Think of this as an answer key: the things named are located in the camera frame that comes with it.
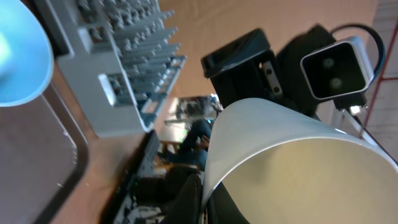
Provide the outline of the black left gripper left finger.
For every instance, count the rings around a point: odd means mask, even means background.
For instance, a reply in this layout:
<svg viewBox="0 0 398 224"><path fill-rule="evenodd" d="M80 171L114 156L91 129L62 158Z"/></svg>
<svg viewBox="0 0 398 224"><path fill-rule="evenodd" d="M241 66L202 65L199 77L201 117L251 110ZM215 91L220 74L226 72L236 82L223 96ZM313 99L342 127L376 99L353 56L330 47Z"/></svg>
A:
<svg viewBox="0 0 398 224"><path fill-rule="evenodd" d="M172 208L160 224L198 224L201 211L202 182L191 174L184 183Z"/></svg>

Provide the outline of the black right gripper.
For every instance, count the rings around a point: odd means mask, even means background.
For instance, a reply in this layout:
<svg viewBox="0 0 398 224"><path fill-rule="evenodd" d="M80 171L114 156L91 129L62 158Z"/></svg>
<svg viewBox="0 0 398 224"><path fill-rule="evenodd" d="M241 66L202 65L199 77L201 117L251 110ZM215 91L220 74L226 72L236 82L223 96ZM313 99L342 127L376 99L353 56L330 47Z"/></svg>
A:
<svg viewBox="0 0 398 224"><path fill-rule="evenodd" d="M297 105L280 85L272 86L279 68L262 29L254 29L201 59L223 108L245 98L262 98L289 109Z"/></svg>

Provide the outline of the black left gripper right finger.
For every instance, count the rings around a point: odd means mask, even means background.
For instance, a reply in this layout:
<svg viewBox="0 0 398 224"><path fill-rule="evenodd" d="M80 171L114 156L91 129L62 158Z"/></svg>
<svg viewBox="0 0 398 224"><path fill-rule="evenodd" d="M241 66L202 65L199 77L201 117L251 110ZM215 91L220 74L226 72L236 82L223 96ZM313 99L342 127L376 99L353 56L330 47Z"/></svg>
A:
<svg viewBox="0 0 398 224"><path fill-rule="evenodd" d="M214 189L206 209L209 224L249 224L222 183Z"/></svg>

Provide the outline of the white green cup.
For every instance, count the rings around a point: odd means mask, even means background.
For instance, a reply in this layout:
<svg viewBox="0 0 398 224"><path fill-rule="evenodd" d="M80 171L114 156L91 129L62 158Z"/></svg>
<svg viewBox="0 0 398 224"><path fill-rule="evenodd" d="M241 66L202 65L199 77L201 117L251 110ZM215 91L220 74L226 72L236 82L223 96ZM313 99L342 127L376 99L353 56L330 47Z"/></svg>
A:
<svg viewBox="0 0 398 224"><path fill-rule="evenodd" d="M202 202L225 187L249 223L396 223L397 163L380 147L261 98L216 118Z"/></svg>

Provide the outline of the light blue bowl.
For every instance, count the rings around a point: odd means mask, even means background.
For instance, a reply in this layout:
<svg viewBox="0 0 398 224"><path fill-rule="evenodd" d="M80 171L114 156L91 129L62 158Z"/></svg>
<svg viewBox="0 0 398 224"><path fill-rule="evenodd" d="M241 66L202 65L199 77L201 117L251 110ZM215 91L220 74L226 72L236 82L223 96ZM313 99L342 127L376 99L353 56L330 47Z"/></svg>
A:
<svg viewBox="0 0 398 224"><path fill-rule="evenodd" d="M1 106L39 97L53 68L52 46L38 19L21 1L1 0Z"/></svg>

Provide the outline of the grey dishwasher rack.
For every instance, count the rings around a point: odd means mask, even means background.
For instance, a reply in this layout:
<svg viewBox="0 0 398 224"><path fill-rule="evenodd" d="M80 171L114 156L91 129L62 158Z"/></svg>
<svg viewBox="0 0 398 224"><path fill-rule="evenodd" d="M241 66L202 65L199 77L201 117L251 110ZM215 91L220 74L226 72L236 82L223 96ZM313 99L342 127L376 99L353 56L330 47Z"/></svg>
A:
<svg viewBox="0 0 398 224"><path fill-rule="evenodd" d="M35 0L55 61L93 132L149 132L186 56L158 1Z"/></svg>

